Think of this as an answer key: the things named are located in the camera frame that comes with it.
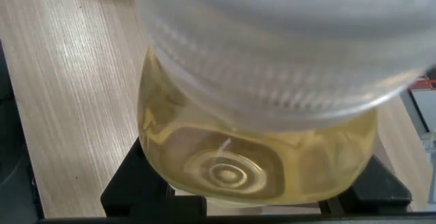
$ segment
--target white plastic lid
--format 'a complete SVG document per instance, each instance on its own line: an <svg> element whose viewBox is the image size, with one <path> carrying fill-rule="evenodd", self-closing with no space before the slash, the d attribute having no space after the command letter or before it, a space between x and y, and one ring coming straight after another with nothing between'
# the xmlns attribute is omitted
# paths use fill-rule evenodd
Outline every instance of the white plastic lid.
<svg viewBox="0 0 436 224"><path fill-rule="evenodd" d="M135 0L161 64L217 116L322 127L434 63L436 0Z"/></svg>

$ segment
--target yellow liquid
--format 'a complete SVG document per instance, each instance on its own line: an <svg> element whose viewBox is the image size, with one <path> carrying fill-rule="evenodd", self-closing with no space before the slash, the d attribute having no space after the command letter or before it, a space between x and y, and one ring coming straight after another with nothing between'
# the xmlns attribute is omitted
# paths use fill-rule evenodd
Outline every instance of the yellow liquid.
<svg viewBox="0 0 436 224"><path fill-rule="evenodd" d="M340 194L363 171L376 112L313 131L239 129L184 96L149 48L138 128L146 158L178 189L248 204L301 204Z"/></svg>

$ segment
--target black stand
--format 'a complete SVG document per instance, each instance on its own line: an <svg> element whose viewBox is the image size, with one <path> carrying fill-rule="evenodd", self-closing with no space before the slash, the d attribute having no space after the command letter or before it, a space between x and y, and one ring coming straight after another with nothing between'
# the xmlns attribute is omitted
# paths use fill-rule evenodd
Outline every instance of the black stand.
<svg viewBox="0 0 436 224"><path fill-rule="evenodd" d="M174 196L136 140L102 194L107 218L46 219L39 224L121 223L436 223L436 213L406 213L411 194L375 157L347 191L320 202L322 214L207 217L200 196Z"/></svg>

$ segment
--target light wood surface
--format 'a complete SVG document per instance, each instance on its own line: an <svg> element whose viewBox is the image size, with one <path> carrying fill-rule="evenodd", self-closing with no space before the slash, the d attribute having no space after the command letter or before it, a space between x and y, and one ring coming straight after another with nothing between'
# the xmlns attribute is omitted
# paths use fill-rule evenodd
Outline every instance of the light wood surface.
<svg viewBox="0 0 436 224"><path fill-rule="evenodd" d="M0 39L46 216L104 215L136 138L146 38L132 0L0 0ZM431 166L404 105L379 114L378 153L424 210Z"/></svg>

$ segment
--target wooden table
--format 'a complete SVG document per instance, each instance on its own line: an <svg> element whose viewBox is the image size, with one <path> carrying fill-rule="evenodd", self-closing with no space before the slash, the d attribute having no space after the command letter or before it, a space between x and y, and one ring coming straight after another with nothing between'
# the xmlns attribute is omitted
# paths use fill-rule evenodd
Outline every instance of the wooden table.
<svg viewBox="0 0 436 224"><path fill-rule="evenodd" d="M136 138L146 38L132 0L0 0L3 42L47 217L104 215L99 196ZM424 210L431 166L399 98L377 154Z"/></svg>

